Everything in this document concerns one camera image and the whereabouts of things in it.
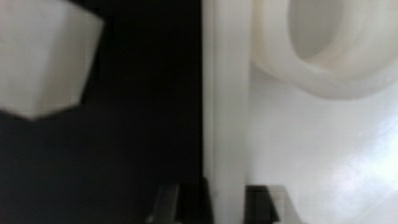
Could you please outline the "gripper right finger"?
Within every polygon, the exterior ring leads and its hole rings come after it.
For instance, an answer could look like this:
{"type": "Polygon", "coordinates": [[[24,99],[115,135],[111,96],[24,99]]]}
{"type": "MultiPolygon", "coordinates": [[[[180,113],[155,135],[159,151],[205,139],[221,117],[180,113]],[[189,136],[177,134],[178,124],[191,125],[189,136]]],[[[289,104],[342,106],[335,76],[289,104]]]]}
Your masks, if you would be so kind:
{"type": "Polygon", "coordinates": [[[246,216],[244,224],[274,224],[280,214],[273,201],[271,190],[262,185],[246,187],[246,216]]]}

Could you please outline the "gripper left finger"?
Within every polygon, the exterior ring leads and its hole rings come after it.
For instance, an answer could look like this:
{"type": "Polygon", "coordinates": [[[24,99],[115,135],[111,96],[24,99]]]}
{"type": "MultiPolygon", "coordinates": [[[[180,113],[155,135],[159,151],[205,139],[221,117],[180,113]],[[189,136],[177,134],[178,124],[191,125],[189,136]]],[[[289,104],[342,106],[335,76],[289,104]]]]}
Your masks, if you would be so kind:
{"type": "Polygon", "coordinates": [[[209,180],[159,187],[155,206],[145,224],[214,224],[209,180]]]}

